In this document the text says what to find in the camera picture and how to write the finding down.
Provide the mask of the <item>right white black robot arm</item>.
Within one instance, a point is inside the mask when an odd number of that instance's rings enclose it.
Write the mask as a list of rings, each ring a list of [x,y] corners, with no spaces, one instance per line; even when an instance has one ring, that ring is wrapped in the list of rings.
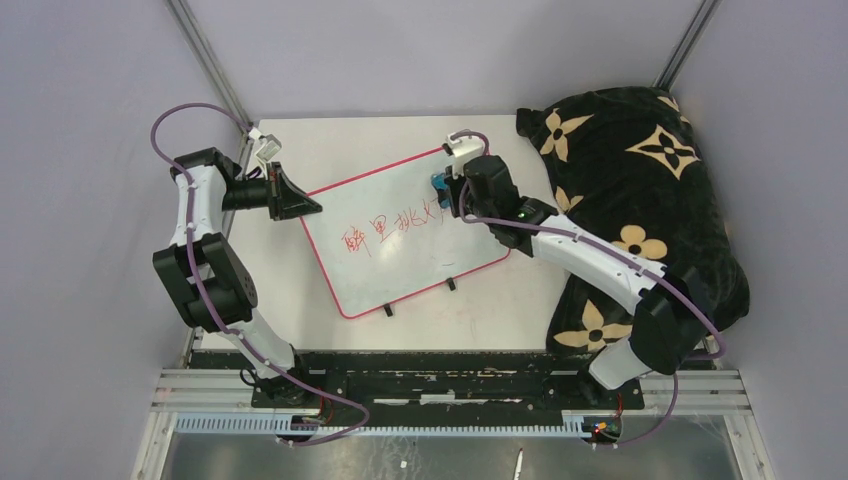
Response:
[[[586,231],[545,202],[522,196],[498,156],[455,162],[432,176],[441,207],[484,224],[504,247],[560,266],[614,300],[633,319],[579,372],[578,394],[591,407],[645,374],[675,373],[707,335],[716,336],[706,287],[693,267],[668,267]]]

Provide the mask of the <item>red framed whiteboard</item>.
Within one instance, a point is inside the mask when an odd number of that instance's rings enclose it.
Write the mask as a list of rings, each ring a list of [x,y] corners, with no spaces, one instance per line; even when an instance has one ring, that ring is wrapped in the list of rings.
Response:
[[[322,210],[301,224],[342,317],[381,310],[509,257],[484,226],[440,205],[431,178],[450,163],[438,147],[310,192]]]

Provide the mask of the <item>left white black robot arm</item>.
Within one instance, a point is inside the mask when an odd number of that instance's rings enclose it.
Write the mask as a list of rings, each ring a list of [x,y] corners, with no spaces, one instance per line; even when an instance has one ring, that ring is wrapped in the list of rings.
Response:
[[[243,178],[241,168],[216,148],[175,159],[171,176],[179,193],[178,221],[169,245],[154,253],[154,269],[182,320],[232,343],[261,380],[278,378],[276,392],[291,406],[307,404],[314,379],[296,369],[295,348],[258,311],[258,290],[223,231],[230,212],[265,209],[271,220],[322,212],[280,163],[265,178]]]

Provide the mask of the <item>blue whiteboard eraser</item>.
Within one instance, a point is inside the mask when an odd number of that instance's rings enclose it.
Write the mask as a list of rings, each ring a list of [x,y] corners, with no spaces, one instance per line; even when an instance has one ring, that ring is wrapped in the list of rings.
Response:
[[[451,205],[451,196],[449,186],[447,185],[445,174],[439,173],[431,177],[431,186],[436,191],[436,201],[442,209],[447,209]]]

